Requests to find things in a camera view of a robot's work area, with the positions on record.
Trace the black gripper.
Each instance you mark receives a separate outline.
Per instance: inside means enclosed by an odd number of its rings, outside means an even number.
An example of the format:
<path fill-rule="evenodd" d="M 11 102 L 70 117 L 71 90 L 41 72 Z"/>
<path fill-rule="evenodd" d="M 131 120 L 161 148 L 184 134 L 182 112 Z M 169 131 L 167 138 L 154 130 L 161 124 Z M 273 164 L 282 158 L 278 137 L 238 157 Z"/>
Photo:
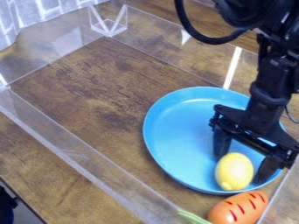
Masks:
<path fill-rule="evenodd" d="M 264 185 L 272 182 L 277 172 L 293 167 L 299 154 L 298 142 L 269 113 L 261 115 L 221 104 L 214 106 L 214 110 L 216 115 L 210 119 L 214 157 L 221 160 L 230 151 L 232 140 L 238 140 L 266 157 L 258 167 L 254 183 Z"/>

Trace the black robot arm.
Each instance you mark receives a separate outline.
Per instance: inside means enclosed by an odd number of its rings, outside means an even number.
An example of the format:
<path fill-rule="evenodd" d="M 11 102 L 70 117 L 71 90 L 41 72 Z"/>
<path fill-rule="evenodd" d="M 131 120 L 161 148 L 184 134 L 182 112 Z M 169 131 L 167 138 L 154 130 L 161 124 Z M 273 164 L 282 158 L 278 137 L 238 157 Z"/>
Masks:
<path fill-rule="evenodd" d="M 292 97 L 299 93 L 299 0 L 217 0 L 217 5 L 230 25 L 261 33 L 248 108 L 214 107 L 214 152 L 224 156 L 233 140 L 261 152 L 265 160 L 254 178 L 261 184 L 277 170 L 290 168 L 299 155 L 299 142 L 280 124 Z"/>

